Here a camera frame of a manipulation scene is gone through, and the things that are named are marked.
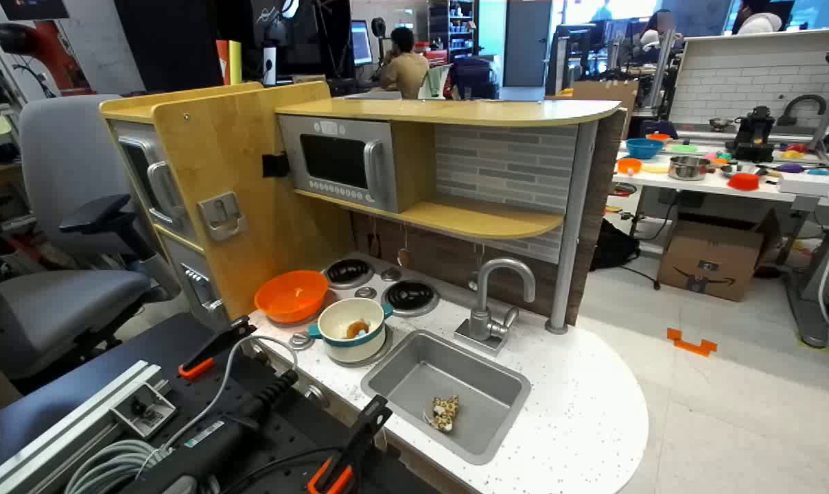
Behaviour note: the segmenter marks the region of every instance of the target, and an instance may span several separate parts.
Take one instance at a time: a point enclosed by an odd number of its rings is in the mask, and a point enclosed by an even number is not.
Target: office chair
[[[19,118],[22,176],[30,212],[49,243],[97,264],[142,258],[130,184],[99,105],[111,95],[30,101]],[[63,361],[90,357],[140,310],[153,280],[126,269],[59,269],[0,278],[0,369],[35,382]]]

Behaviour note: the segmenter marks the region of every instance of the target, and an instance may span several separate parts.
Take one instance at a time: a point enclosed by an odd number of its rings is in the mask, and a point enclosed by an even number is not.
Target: sink
[[[384,396],[390,408],[413,420],[469,463],[490,463],[516,423],[530,382],[432,331],[413,331],[362,379],[366,393]],[[435,397],[458,397],[451,433],[429,426]]]

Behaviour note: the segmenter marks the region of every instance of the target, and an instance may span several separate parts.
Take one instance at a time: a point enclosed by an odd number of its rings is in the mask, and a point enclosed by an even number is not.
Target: blue object
[[[661,151],[661,143],[648,136],[630,136],[630,153],[638,158],[653,158]]]

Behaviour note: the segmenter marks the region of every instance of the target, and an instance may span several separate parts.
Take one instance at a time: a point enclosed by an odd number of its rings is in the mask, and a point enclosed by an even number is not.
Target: pot
[[[322,338],[336,361],[366,361],[384,345],[388,315],[390,310],[374,298],[340,298],[320,315],[309,338]]]

